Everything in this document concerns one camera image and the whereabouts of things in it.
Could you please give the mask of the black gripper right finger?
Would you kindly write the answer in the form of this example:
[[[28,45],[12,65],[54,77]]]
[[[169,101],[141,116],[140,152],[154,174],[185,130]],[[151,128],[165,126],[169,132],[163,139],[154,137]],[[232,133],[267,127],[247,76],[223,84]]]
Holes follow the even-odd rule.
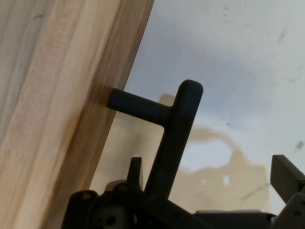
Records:
[[[272,156],[270,183],[285,207],[271,225],[272,229],[305,227],[305,175],[284,155]]]

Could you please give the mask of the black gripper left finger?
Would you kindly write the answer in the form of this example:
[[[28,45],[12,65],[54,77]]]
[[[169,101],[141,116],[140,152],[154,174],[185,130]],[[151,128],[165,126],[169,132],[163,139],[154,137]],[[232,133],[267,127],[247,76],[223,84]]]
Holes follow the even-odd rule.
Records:
[[[142,159],[131,159],[127,179],[102,195],[86,190],[68,202],[63,229],[208,229],[209,224],[140,187]]]

